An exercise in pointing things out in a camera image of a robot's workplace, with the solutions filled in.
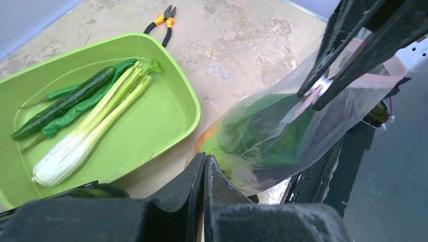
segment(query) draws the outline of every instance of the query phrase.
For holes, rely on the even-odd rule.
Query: black pliers handle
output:
[[[158,25],[162,24],[164,21],[166,21],[168,30],[167,30],[167,35],[165,36],[164,40],[162,41],[163,47],[167,46],[168,41],[170,41],[171,35],[173,33],[172,27],[173,27],[173,24],[175,23],[174,15],[175,15],[176,9],[177,9],[176,7],[173,8],[172,5],[169,5],[167,7],[167,9],[165,10],[164,14],[159,14],[157,16],[157,19],[155,21],[151,22],[147,26],[147,28],[144,30],[145,34],[149,34],[150,31],[152,31],[152,29],[154,29],[156,26],[158,26]]]

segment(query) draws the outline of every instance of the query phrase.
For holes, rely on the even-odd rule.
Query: plastic bag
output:
[[[361,42],[351,41],[331,65],[330,75]],[[315,58],[316,53],[276,85],[235,104],[199,137],[196,151],[214,155],[225,176],[245,195],[258,194],[314,164],[406,74],[395,56],[314,111],[307,107],[306,97],[295,93]]]

